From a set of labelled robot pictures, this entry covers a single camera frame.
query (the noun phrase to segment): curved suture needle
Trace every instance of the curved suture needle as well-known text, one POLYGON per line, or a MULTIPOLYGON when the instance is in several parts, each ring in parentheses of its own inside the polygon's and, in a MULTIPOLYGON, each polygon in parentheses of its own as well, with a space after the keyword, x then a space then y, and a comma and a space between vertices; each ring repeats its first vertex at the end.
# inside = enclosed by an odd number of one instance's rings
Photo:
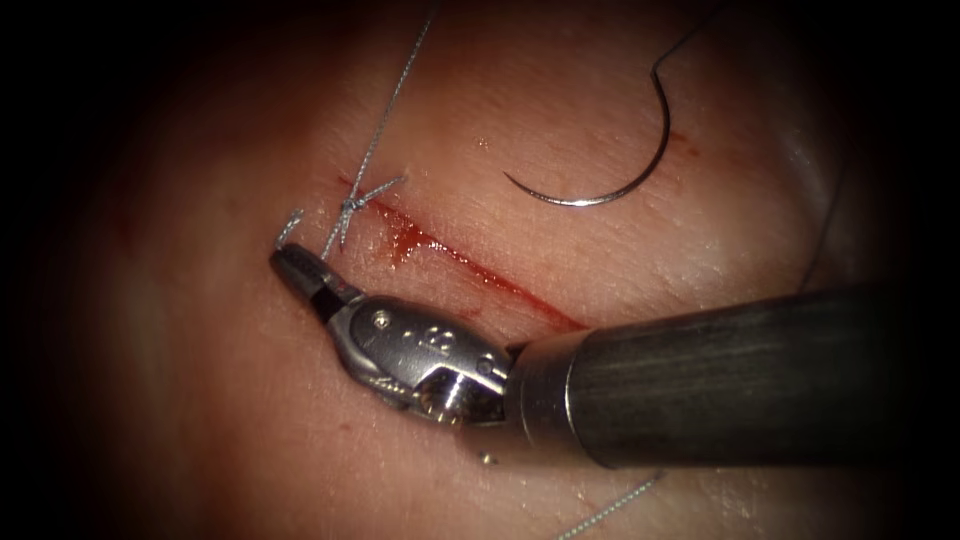
POLYGON ((596 206, 598 204, 605 204, 608 202, 615 201, 620 197, 630 193, 631 191, 637 189, 640 184, 643 183, 650 174, 653 173, 653 170, 657 168, 657 165, 660 164, 660 159, 663 158, 664 152, 667 150, 667 141, 670 140, 670 105, 667 104, 667 95, 663 91, 663 85, 660 84, 660 75, 658 73, 660 69, 660 64, 667 59, 671 54, 676 52, 677 49, 682 47, 691 37, 693 37, 700 29, 707 24, 714 15, 716 15, 723 7, 726 5, 726 2, 720 2, 713 7, 710 12, 700 19, 700 22, 696 24, 690 31, 688 31, 679 41, 677 41, 667 52, 660 55, 659 58, 653 63, 653 67, 650 68, 650 80, 653 82, 653 90, 657 94, 657 101, 660 102, 660 114, 663 118, 662 129, 660 130, 660 143, 657 146, 657 151, 653 154, 653 159, 650 160, 650 163, 647 165, 647 168, 640 173, 633 181, 629 184, 623 186, 622 188, 611 191, 610 193, 605 193, 597 197, 590 198, 581 198, 581 199, 562 199, 560 197, 554 197, 552 195, 547 195, 546 193, 541 193, 539 191, 530 189, 524 184, 520 183, 519 180, 510 176, 509 173, 503 171, 503 174, 513 182, 513 185, 517 186, 523 190, 527 195, 531 197, 536 197, 541 201, 548 202, 551 204, 558 204, 560 206, 596 206))

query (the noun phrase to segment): surgical knot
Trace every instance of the surgical knot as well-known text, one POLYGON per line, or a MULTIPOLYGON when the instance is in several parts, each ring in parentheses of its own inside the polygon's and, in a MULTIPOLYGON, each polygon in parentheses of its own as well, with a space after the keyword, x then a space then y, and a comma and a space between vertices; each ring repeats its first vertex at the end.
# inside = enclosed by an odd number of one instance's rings
POLYGON ((363 208, 363 201, 358 201, 356 199, 350 199, 350 198, 345 199, 343 201, 343 204, 340 205, 340 211, 343 213, 356 212, 361 208, 363 208))

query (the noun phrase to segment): pink skin surface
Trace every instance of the pink skin surface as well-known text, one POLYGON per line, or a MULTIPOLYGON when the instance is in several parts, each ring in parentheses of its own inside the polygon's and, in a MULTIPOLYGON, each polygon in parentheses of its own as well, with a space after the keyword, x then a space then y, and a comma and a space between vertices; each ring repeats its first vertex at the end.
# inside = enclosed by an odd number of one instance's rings
MULTIPOLYGON (((561 208, 501 174, 567 197, 635 176, 660 131, 649 66, 703 12, 445 5, 363 185, 405 174, 383 205, 529 294, 418 246, 383 208, 354 217, 331 264, 505 343, 794 293, 844 148, 816 74, 762 14, 731 8, 664 63, 673 133, 634 193, 561 208)), ((484 468, 351 381, 267 264, 296 207, 291 239, 321 249, 422 16, 387 3, 225 34, 179 66, 104 171, 76 231, 70 343, 87 363, 70 392, 117 531, 541 538, 650 475, 484 468)), ((811 288, 884 272, 868 170, 853 159, 811 288)), ((882 486, 675 470, 585 537, 857 537, 882 486)))

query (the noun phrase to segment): blood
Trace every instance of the blood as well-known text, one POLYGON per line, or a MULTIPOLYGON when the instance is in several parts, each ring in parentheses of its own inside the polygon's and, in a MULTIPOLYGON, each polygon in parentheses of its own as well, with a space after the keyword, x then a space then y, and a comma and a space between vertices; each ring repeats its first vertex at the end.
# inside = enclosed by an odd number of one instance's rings
POLYGON ((393 264, 399 265, 406 262, 417 248, 432 249, 433 251, 446 255, 457 264, 462 265, 463 268, 466 268, 467 271, 477 276, 485 285, 512 294, 534 311, 545 315, 550 324, 558 331, 584 330, 587 328, 585 324, 566 315, 540 298, 537 298, 530 291, 500 276, 476 261, 471 260, 463 252, 444 244, 438 240, 437 237, 420 228, 410 216, 403 212, 377 200, 373 200, 369 204, 377 210, 387 225, 393 230, 391 246, 393 251, 391 259, 393 264))

